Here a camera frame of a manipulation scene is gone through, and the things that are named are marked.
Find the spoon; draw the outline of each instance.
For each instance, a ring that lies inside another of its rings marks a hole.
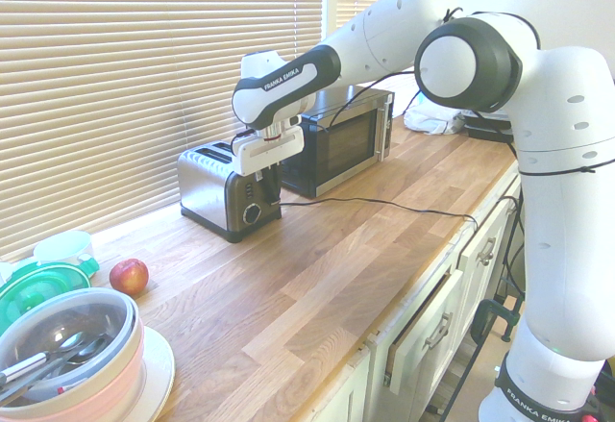
[[[92,358],[96,357],[103,350],[105,350],[105,348],[107,348],[107,345],[109,345],[108,335],[98,337],[96,340],[87,345],[86,348],[84,348],[81,352],[79,352],[67,362],[69,364],[84,364],[90,361]]]
[[[98,337],[94,340],[94,342],[100,342],[103,340],[105,340],[103,337]],[[6,389],[3,389],[3,391],[0,392],[0,408],[22,396],[26,393],[26,391],[32,388],[38,381],[44,379],[48,374],[51,374],[56,369],[62,368],[68,360],[77,356],[82,350],[89,347],[91,343],[92,342],[81,340],[77,345],[65,352],[61,357],[53,358],[52,360],[47,361],[39,369],[36,369],[27,376],[22,376],[20,379],[7,385]]]
[[[5,385],[9,382],[14,381],[18,377],[21,377],[25,374],[28,374],[35,369],[39,369],[45,362],[49,361],[53,356],[57,354],[64,354],[69,350],[72,350],[77,345],[79,345],[84,338],[84,333],[79,332],[67,340],[65,340],[58,350],[55,352],[40,352],[34,355],[33,357],[29,357],[24,361],[20,361],[17,364],[14,364],[11,367],[8,367],[4,371],[0,372],[0,386]]]

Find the plate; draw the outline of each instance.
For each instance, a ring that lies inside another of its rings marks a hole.
[[[162,335],[146,327],[138,385],[116,408],[96,422],[153,422],[164,408],[174,379],[175,359],[171,346]]]

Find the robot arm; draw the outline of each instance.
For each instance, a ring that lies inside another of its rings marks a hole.
[[[274,51],[244,57],[233,109],[256,132],[234,142],[234,171],[249,175],[299,153],[297,116],[311,108],[314,92],[412,66],[423,38],[455,8],[455,0],[380,0],[292,62]]]
[[[579,47],[540,50],[525,20],[481,13],[427,36],[415,67],[440,105],[504,107],[518,152],[527,302],[480,421],[597,420],[586,400],[615,355],[615,86],[606,61]]]

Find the apple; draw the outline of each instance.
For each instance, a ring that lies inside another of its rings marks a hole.
[[[145,263],[139,259],[121,261],[111,269],[111,287],[128,295],[137,295],[146,286],[150,274]]]

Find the wooden countertop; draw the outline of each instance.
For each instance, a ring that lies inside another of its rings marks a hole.
[[[323,197],[471,212],[513,163],[503,144],[416,134],[401,118],[391,146],[384,162]],[[283,192],[283,202],[297,200]],[[281,220],[230,244],[172,206],[95,236],[93,282],[109,285],[127,258],[150,268],[136,301],[177,363],[159,421],[296,420],[461,223],[331,202],[283,208]]]

